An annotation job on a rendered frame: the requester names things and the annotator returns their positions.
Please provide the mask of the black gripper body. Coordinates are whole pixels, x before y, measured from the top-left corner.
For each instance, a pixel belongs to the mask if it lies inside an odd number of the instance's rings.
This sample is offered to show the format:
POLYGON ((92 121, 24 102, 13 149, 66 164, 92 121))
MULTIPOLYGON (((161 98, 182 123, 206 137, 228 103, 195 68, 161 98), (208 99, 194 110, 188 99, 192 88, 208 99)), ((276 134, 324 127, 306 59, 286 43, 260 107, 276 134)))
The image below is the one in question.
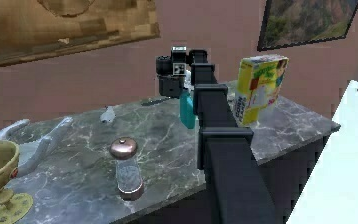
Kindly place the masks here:
POLYGON ((159 94, 170 98, 179 98, 184 88, 184 77, 173 74, 173 63, 170 56, 156 58, 156 74, 159 94))

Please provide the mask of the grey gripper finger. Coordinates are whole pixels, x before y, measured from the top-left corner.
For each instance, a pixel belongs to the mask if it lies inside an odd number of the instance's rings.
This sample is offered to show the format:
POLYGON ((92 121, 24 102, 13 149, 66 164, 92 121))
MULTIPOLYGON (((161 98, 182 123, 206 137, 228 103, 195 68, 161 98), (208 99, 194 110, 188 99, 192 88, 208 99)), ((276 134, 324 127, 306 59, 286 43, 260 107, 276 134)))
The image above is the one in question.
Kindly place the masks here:
POLYGON ((157 105, 160 104, 164 101, 170 100, 170 97, 165 97, 165 98, 160 98, 160 99, 149 99, 147 101, 143 101, 141 102, 141 106, 153 106, 153 105, 157 105))

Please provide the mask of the teal spray bottle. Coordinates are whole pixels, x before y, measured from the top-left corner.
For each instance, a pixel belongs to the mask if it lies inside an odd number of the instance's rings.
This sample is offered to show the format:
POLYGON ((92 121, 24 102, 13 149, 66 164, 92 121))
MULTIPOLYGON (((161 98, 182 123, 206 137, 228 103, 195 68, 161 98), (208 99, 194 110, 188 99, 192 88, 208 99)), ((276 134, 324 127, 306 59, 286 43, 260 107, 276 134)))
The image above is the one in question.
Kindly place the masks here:
POLYGON ((196 116, 193 113, 193 99, 191 92, 194 90, 191 85, 191 72, 185 72, 184 89, 179 98, 180 103, 180 120, 188 129, 195 127, 196 116))

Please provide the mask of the small white bulb-shaped object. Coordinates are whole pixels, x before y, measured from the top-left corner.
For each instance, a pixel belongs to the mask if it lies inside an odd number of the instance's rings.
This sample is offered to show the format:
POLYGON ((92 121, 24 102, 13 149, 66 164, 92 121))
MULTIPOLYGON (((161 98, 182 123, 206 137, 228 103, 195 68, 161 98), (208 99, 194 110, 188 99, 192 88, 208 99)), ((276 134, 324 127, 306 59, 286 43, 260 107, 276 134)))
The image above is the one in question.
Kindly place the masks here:
POLYGON ((100 115, 100 121, 102 123, 111 123, 116 117, 112 106, 106 106, 105 111, 100 115))

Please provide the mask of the glass shaker copper lid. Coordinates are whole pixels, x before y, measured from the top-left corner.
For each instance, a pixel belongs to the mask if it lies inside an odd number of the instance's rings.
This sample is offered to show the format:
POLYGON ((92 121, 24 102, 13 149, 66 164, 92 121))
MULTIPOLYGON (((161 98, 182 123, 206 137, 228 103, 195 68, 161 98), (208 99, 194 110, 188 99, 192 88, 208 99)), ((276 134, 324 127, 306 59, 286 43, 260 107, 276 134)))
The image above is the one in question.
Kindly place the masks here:
POLYGON ((135 158, 137 150, 137 142, 130 137, 114 140, 109 148, 116 160, 117 189, 124 201, 135 201, 144 193, 143 178, 135 158))

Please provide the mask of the dark counter with marble top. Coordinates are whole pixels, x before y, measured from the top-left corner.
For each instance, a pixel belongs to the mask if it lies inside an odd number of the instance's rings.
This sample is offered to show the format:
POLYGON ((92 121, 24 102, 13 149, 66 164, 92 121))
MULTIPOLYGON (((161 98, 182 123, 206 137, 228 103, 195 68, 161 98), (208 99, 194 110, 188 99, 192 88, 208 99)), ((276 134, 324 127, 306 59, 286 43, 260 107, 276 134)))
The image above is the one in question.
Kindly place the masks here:
MULTIPOLYGON (((205 177, 197 168, 197 132, 180 122, 178 100, 153 106, 141 102, 116 106, 108 124, 100 121, 100 110, 74 115, 57 148, 33 172, 9 182, 14 191, 34 198, 18 224, 127 224, 177 201, 198 207, 195 198, 204 193, 205 177), (121 199, 108 153, 121 136, 139 146, 145 191, 133 202, 121 199)), ((339 128, 285 97, 278 99, 271 118, 253 124, 252 151, 278 224, 285 224, 328 137, 339 128)))

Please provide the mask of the yellow cereal box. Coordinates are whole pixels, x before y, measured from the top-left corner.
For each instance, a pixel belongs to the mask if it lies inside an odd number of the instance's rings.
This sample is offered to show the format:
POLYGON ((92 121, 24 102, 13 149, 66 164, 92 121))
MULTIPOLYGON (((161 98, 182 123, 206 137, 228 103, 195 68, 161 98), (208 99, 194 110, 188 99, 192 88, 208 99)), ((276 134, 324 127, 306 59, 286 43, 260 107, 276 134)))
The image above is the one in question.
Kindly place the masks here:
POLYGON ((241 60, 233 109, 239 125, 248 125, 271 114, 288 63, 288 57, 278 54, 241 60))

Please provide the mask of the brown wooden framed picture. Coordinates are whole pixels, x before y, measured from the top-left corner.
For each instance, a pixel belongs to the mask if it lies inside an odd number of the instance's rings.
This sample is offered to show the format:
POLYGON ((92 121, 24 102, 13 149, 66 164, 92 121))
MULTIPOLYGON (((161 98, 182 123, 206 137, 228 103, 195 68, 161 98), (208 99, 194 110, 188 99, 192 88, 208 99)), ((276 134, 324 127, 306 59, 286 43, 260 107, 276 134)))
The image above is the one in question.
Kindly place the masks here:
POLYGON ((155 0, 0 0, 0 67, 159 36, 155 0))

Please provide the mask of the black framed landscape picture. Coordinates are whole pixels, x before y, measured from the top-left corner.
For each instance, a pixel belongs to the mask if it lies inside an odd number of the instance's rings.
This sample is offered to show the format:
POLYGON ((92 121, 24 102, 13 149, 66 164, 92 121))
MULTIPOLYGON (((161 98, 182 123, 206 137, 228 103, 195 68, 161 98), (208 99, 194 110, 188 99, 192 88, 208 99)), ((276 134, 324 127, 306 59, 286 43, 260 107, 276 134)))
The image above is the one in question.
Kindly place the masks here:
POLYGON ((258 51, 345 39, 358 0, 266 0, 258 51))

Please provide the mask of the golden goblet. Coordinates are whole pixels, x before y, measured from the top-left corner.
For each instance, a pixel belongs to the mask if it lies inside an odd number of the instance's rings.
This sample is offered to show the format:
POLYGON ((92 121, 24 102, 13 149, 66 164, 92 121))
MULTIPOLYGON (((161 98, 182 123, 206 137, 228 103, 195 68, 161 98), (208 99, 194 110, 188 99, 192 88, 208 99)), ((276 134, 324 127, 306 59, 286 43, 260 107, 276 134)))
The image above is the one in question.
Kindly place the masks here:
POLYGON ((33 206, 27 193, 15 193, 6 185, 18 175, 19 146, 0 140, 0 224, 16 224, 33 206))

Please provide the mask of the white fridge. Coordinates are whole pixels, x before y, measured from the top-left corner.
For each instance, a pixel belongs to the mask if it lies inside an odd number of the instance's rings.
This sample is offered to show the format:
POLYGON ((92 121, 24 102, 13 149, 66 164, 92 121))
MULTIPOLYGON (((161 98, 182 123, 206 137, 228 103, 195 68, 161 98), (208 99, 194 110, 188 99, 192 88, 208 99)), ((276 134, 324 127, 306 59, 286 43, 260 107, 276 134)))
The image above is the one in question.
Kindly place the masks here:
POLYGON ((349 82, 333 133, 286 224, 358 224, 358 81, 349 82))

